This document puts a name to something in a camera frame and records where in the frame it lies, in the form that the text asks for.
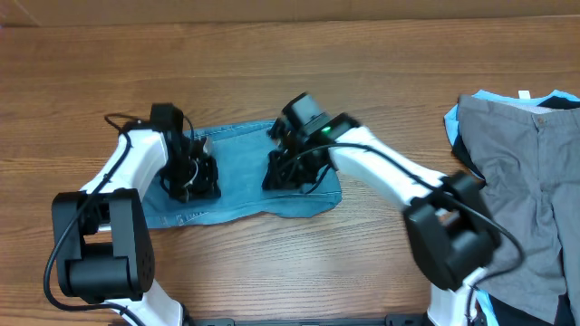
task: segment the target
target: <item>wooden table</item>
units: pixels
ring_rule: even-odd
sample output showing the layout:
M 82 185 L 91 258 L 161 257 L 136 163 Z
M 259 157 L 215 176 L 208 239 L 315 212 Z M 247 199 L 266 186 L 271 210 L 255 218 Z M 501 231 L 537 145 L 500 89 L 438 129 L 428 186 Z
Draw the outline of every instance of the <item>wooden table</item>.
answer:
M 274 118 L 310 91 L 451 173 L 460 164 L 442 117 L 460 93 L 580 93 L 579 53 L 574 17 L 0 30 L 0 324 L 116 319 L 59 312 L 42 291 L 51 201 L 93 178 L 117 146 L 107 112 L 146 117 L 152 102 L 172 101 L 204 127 Z M 343 202 L 310 219 L 152 231 L 156 278 L 195 318 L 424 312 L 429 283 L 400 215 L 361 182 L 342 186 Z

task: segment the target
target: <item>denim cloth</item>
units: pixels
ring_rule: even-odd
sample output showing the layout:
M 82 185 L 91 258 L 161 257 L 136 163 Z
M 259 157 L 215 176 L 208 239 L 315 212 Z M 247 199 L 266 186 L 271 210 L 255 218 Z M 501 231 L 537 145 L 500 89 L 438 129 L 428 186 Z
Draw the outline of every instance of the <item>denim cloth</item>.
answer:
M 338 177 L 331 169 L 321 185 L 309 195 L 313 185 L 297 190 L 262 190 L 268 153 L 276 144 L 266 135 L 273 121 L 252 121 L 206 129 L 196 129 L 195 138 L 209 137 L 217 162 L 218 199 L 194 199 L 184 204 L 169 198 L 153 178 L 142 200 L 149 228 L 183 225 L 214 225 L 260 212 L 281 217 L 312 217 L 334 208 L 342 200 Z

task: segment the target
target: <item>black cable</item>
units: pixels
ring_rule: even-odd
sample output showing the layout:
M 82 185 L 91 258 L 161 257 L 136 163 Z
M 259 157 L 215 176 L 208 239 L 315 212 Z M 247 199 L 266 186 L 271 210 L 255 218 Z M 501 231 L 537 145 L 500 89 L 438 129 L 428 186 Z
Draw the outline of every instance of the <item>black cable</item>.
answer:
M 56 298 L 54 298 L 54 296 L 51 292 L 51 271 L 53 269 L 54 261 L 56 260 L 56 255 L 58 255 L 61 248 L 63 247 L 64 240 L 66 239 L 67 235 L 69 233 L 71 233 L 71 230 L 79 221 L 79 217 L 81 216 L 84 209 L 92 204 L 92 202 L 96 198 L 96 194 L 98 194 L 105 187 L 105 185 L 107 185 L 107 183 L 109 183 L 113 174 L 115 173 L 115 171 L 117 171 L 119 166 L 122 164 L 123 160 L 127 157 L 127 155 L 129 155 L 129 151 L 131 150 L 131 137 L 129 137 L 127 132 L 123 131 L 121 129 L 121 127 L 119 127 L 117 124 L 112 122 L 110 117 L 119 117 L 119 118 L 139 120 L 138 118 L 124 115 L 121 113 L 112 113 L 112 114 L 105 115 L 105 117 L 104 117 L 105 121 L 107 121 L 107 123 L 109 123 L 111 126 L 113 126 L 120 134 L 122 134 L 125 137 L 125 139 L 127 140 L 127 145 L 125 146 L 125 150 L 123 150 L 121 157 L 117 160 L 117 162 L 115 162 L 115 164 L 112 166 L 111 170 L 109 170 L 109 172 L 104 175 L 101 183 L 99 183 L 99 185 L 87 196 L 86 200 L 76 210 L 76 212 L 72 216 L 71 222 L 69 223 L 68 226 L 66 226 L 60 239 L 57 241 L 56 245 L 54 246 L 53 251 L 51 252 L 51 255 L 48 259 L 48 262 L 46 262 L 46 267 L 44 268 L 44 279 L 43 279 L 44 295 L 46 296 L 46 299 L 48 300 L 48 302 L 50 302 L 54 307 L 56 307 L 60 310 L 63 310 L 63 311 L 87 312 L 87 311 L 93 311 L 93 310 L 99 310 L 99 309 L 114 309 L 114 310 L 119 311 L 120 313 L 126 314 L 130 319 L 133 320 L 133 322 L 136 325 L 145 326 L 145 324 L 139 319 L 139 317 L 137 317 L 133 312 L 128 310 L 127 307 L 124 307 L 120 304 L 117 304 L 117 303 L 98 303 L 98 304 L 85 304 L 85 305 L 72 306 L 72 305 L 68 305 L 68 304 L 64 304 L 64 303 L 59 302 L 58 300 L 56 300 Z
M 183 119 L 185 119 L 188 124 L 189 124 L 189 152 L 188 152 L 188 156 L 191 155 L 191 151 L 193 150 L 193 123 L 191 123 L 191 120 L 188 118 L 187 115 L 183 115 Z
M 498 223 L 496 223 L 493 220 L 490 220 L 488 218 L 486 218 L 485 216 L 483 216 L 482 214 L 480 214 L 479 212 L 477 212 L 476 210 L 474 210 L 473 208 L 459 202 L 457 199 L 451 197 L 451 201 L 453 202 L 453 204 L 459 206 L 461 209 L 468 211 L 469 213 L 479 217 L 483 222 L 485 222 L 486 224 L 488 224 L 489 226 L 494 227 L 495 229 L 497 229 L 502 235 L 505 235 L 506 238 L 512 243 L 514 244 L 514 246 L 517 249 L 517 253 L 518 253 L 518 257 L 517 257 L 517 261 L 515 264 L 511 265 L 510 267 L 504 269 L 504 270 L 500 270 L 494 273 L 490 273 L 488 275 L 485 275 L 484 277 L 482 277 L 481 279 L 475 281 L 472 285 L 471 288 L 469 289 L 469 294 L 468 294 L 468 301 L 467 301 L 467 305 L 465 308 L 465 316 L 468 319 L 468 326 L 472 326 L 473 325 L 473 321 L 471 320 L 470 314 L 469 314 L 469 306 L 471 305 L 471 300 L 473 298 L 473 293 L 475 292 L 475 290 L 478 289 L 478 284 L 481 284 L 482 282 L 485 282 L 487 280 L 490 280 L 494 277 L 498 277 L 507 273 L 511 273 L 513 271 L 515 271 L 516 269 L 518 269 L 519 267 L 521 267 L 522 264 L 524 264 L 524 261 L 526 260 L 526 252 L 524 251 L 524 247 L 522 247 L 521 243 L 514 237 L 514 235 L 512 235 L 511 233 L 509 233 L 509 231 L 504 228 L 503 226 L 499 225 Z
M 290 181 L 290 179 L 292 178 L 292 176 L 296 172 L 297 168 L 298 168 L 298 161 L 295 161 L 294 164 L 292 165 L 292 168 L 290 168 L 290 172 L 288 172 L 288 175 L 286 176 L 286 180 L 284 181 L 284 183 L 288 183 Z
M 332 165 L 327 165 L 326 168 L 324 169 L 323 173 L 320 175 L 320 177 L 318 178 L 318 180 L 316 180 L 316 183 L 314 184 L 313 187 L 310 188 L 310 190 L 306 191 L 304 194 L 305 195 L 310 195 L 313 193 L 313 191 L 315 191 L 320 184 L 323 183 L 324 177 L 326 177 L 326 173 L 328 173 L 328 170 L 330 170 L 330 168 L 332 167 Z
M 305 150 L 304 152 L 302 152 L 302 153 L 294 156 L 293 158 L 290 158 L 289 160 L 287 160 L 280 167 L 280 169 L 286 168 L 290 163 L 292 163 L 293 161 L 299 160 L 300 157 L 302 157 L 302 156 L 304 156 L 306 154 L 315 152 L 315 151 L 320 150 L 320 149 L 330 149 L 330 148 L 356 148 L 356 149 L 365 149 L 365 150 L 371 151 L 372 153 L 378 155 L 381 158 L 384 158 L 385 160 L 387 160 L 388 162 L 390 162 L 391 164 L 393 164 L 398 170 L 400 170 L 401 172 L 403 172 L 404 174 L 406 174 L 408 177 L 410 177 L 413 181 L 417 182 L 418 184 L 426 187 L 427 189 L 429 189 L 431 191 L 438 191 L 438 189 L 435 186 L 430 185 L 429 183 L 427 183 L 426 181 L 424 181 L 419 176 L 411 173 L 407 168 L 405 168 L 404 166 L 402 166 L 401 164 L 399 164 L 393 158 L 391 158 L 388 155 L 382 153 L 378 149 L 375 149 L 375 148 L 373 148 L 371 146 L 368 146 L 368 145 L 361 145 L 361 144 L 334 143 L 334 144 L 321 145 L 321 146 L 315 147 L 313 149 L 308 149 L 308 150 Z M 473 285 L 471 286 L 471 289 L 469 290 L 468 301 L 467 301 L 467 308 L 466 308 L 466 317 L 468 319 L 468 326 L 471 326 L 472 325 L 472 320 L 469 317 L 469 306 L 470 306 L 470 303 L 471 303 L 471 299 L 473 297 L 473 292 L 475 291 L 475 289 L 477 289 L 477 285 L 480 284 L 480 283 L 482 283 L 482 282 L 484 282 L 484 281 L 490 280 L 490 279 L 492 279 L 494 277 L 498 277 L 500 275 L 504 275 L 506 273 L 511 273 L 511 272 L 515 271 L 526 260 L 526 253 L 524 252 L 524 248 L 522 247 L 521 243 L 511 233 L 509 233 L 509 231 L 506 228 L 504 228 L 503 226 L 499 225 L 495 221 L 488 219 L 487 217 L 485 217 L 484 215 L 482 215 L 480 212 L 474 210 L 473 208 L 471 208 L 471 207 L 469 207 L 469 206 L 467 206 L 467 205 L 459 202 L 452 195 L 450 195 L 450 194 L 444 194 L 444 195 L 445 196 L 448 196 L 449 197 L 449 200 L 453 204 L 455 204 L 457 207 L 459 207 L 459 209 L 462 209 L 462 210 L 464 210 L 466 212 L 469 212 L 470 214 L 472 214 L 474 216 L 477 216 L 484 223 L 488 224 L 488 226 L 491 226 L 491 227 L 495 228 L 502 235 L 505 235 L 506 238 L 512 244 L 514 244 L 514 246 L 517 249 L 517 253 L 518 253 L 517 261 L 511 267 L 509 267 L 509 268 L 507 268 L 505 270 L 501 270 L 501 271 L 497 271 L 497 272 L 494 272 L 494 273 L 490 273 L 490 274 L 484 276 L 483 278 L 479 279 L 478 281 L 474 282 Z

